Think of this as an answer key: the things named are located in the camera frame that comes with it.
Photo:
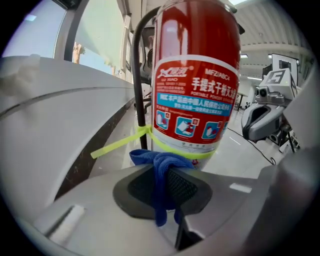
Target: black cable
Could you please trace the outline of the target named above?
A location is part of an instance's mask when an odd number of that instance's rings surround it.
[[[237,133],[235,130],[232,130],[230,128],[228,128],[230,131],[233,131],[234,133],[238,134],[239,136],[241,136],[243,138],[243,136],[240,134],[240,133]],[[264,153],[261,152],[261,150],[259,148],[257,148],[251,141],[245,139],[247,142],[249,142],[252,146],[254,146],[254,148],[256,150],[258,150],[260,152],[260,154],[270,163],[272,164],[273,166],[277,164],[276,160],[273,158],[273,157],[270,157],[270,159],[268,159]]]

